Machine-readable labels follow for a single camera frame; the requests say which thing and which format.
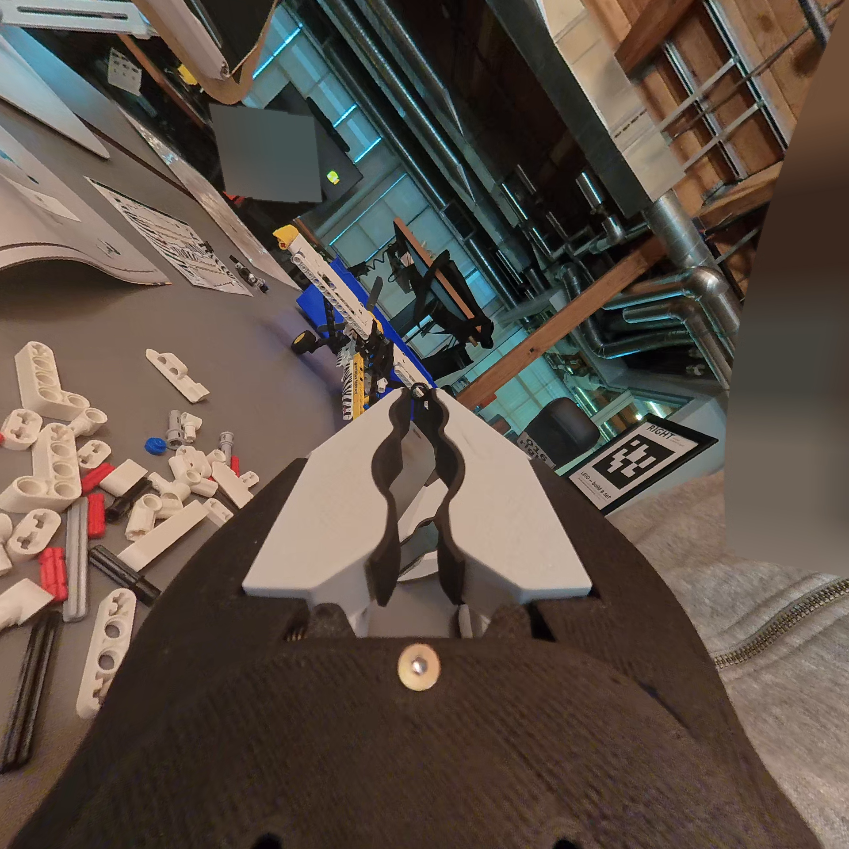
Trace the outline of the white paper sheet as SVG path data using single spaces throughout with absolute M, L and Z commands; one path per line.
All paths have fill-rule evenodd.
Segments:
M 176 176 L 190 195 L 202 206 L 210 218 L 221 228 L 249 265 L 261 272 L 265 279 L 275 279 L 301 292 L 301 287 L 283 270 L 276 259 L 257 240 L 237 216 L 228 201 L 200 172 L 155 133 L 149 130 L 121 106 L 118 110 L 159 156 L 166 167 Z

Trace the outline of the wooden ceiling beam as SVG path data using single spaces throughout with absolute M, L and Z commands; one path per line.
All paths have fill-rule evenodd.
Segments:
M 479 378 L 456 397 L 465 408 L 484 408 L 495 398 L 497 391 L 534 363 L 559 340 L 598 312 L 616 295 L 648 272 L 666 256 L 666 248 L 658 237 L 642 243 L 619 261 L 610 271 L 594 282 L 565 308 L 551 317 L 541 328 L 506 353 Z

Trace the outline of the black framed marker sign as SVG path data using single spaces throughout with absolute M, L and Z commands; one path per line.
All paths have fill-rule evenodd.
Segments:
M 603 515 L 609 515 L 717 441 L 649 413 L 570 470 L 566 478 Z

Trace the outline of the small dark lego assembly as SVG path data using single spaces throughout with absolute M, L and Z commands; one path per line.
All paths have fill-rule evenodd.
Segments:
M 252 290 L 267 294 L 269 292 L 268 283 L 261 277 L 253 273 L 237 256 L 230 255 L 229 260 L 233 264 L 233 269 L 239 278 Z

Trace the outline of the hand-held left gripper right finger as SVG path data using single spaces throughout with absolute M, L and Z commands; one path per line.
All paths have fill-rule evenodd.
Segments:
M 592 581 L 536 474 L 514 443 L 444 390 L 424 391 L 424 432 L 445 487 L 430 516 L 440 586 L 483 633 L 499 609 L 583 598 Z

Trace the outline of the blue plastic bin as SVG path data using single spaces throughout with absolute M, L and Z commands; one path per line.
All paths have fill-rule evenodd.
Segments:
M 355 299 L 364 309 L 366 308 L 369 292 L 360 284 L 359 280 L 352 275 L 350 269 L 345 265 L 344 261 L 336 257 L 329 263 L 330 268 L 334 270 L 337 276 L 345 286 L 350 290 L 351 295 L 348 300 Z M 296 299 L 296 304 L 305 315 L 307 321 L 314 327 L 318 328 L 325 324 L 324 300 L 322 292 L 314 283 L 310 284 L 306 290 Z M 395 348 L 402 352 L 409 361 L 419 370 L 424 377 L 424 381 L 430 386 L 435 387 L 436 382 L 432 379 L 430 373 L 426 370 L 423 362 L 414 353 L 412 348 L 407 345 L 400 334 L 391 325 L 389 319 L 380 311 L 378 306 L 369 310 L 374 314 L 380 322 L 383 334 L 392 341 Z

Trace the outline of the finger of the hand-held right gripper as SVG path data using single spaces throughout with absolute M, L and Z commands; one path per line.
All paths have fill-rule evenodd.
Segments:
M 443 501 L 443 482 L 436 475 L 430 441 L 411 424 L 402 440 L 402 472 L 397 478 L 398 530 L 414 532 L 431 520 Z
M 420 524 L 401 542 L 399 579 L 422 579 L 438 571 L 439 531 L 432 520 Z

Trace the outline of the zebra striped sticker sheet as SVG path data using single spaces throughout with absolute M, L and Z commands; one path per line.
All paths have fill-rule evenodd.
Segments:
M 191 285 L 224 294 L 252 296 L 245 282 L 233 275 L 190 225 L 93 178 L 86 179 Z

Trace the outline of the pile of loose lego pieces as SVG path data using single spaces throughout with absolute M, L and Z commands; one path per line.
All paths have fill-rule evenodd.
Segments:
M 169 413 L 165 440 L 145 450 L 168 455 L 168 480 L 126 459 L 110 463 L 111 446 L 96 438 L 109 419 L 87 398 L 65 390 L 52 349 L 29 341 L 15 355 L 20 407 L 2 422 L 2 447 L 31 456 L 31 472 L 2 489 L 2 576 L 32 563 L 37 575 L 2 590 L 2 630 L 31 624 L 2 739 L 2 773 L 31 759 L 39 709 L 63 625 L 90 613 L 90 571 L 110 591 L 94 611 L 76 697 L 76 715 L 92 719 L 126 657 L 138 604 L 160 590 L 143 571 L 189 532 L 209 521 L 224 526 L 253 497 L 257 474 L 241 470 L 233 434 L 202 451 L 202 420 Z

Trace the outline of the open instruction booklet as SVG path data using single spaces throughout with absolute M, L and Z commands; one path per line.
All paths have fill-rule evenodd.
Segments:
M 129 283 L 169 283 L 164 272 L 5 129 L 1 155 L 2 269 L 69 260 Z

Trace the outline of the white yellow lego plane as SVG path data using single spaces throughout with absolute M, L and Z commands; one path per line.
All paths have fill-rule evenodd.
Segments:
M 329 348 L 342 369 L 342 418 L 352 421 L 387 394 L 406 387 L 414 393 L 435 383 L 384 324 L 372 301 L 362 303 L 344 278 L 293 225 L 273 232 L 280 249 L 321 297 L 324 323 L 305 330 L 291 343 L 293 354 Z

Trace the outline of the white lego panel piece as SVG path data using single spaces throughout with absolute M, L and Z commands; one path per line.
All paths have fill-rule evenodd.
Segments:
M 148 348 L 145 357 L 189 402 L 195 404 L 209 396 L 209 390 L 189 376 L 187 366 L 173 353 Z

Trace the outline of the white desk lamp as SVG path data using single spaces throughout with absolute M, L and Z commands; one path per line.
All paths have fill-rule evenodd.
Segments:
M 239 103 L 253 85 L 277 1 L 134 1 L 208 96 Z

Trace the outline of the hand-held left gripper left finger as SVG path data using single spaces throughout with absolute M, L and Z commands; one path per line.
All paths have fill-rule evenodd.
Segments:
M 242 583 L 259 598 L 338 605 L 355 635 L 400 574 L 398 508 L 412 396 L 393 390 L 311 452 Z

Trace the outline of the black screen with sticker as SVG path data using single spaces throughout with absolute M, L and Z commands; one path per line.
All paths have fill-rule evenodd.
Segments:
M 351 148 L 312 98 L 306 105 L 316 122 L 317 155 L 324 202 L 334 202 L 354 189 L 363 174 L 353 163 Z

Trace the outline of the person's grey hoodie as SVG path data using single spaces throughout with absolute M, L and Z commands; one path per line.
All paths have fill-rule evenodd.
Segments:
M 822 847 L 848 846 L 848 581 L 727 547 L 724 472 L 608 517 L 672 589 L 770 774 Z

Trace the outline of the silver metal pipes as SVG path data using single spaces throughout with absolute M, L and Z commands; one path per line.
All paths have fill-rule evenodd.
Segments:
M 694 349 L 730 388 L 742 305 L 674 189 L 643 214 L 676 265 L 674 273 L 627 287 L 569 333 L 600 360 Z

